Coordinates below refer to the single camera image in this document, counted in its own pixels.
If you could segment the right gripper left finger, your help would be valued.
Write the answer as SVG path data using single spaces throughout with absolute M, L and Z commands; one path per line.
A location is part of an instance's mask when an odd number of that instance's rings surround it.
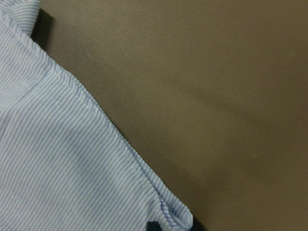
M 148 221 L 146 223 L 146 231 L 161 231 L 161 226 L 157 221 Z

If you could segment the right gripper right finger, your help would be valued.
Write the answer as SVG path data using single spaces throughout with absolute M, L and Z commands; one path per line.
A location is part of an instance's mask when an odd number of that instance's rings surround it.
M 206 227 L 204 227 L 197 218 L 193 218 L 191 231 L 206 231 Z

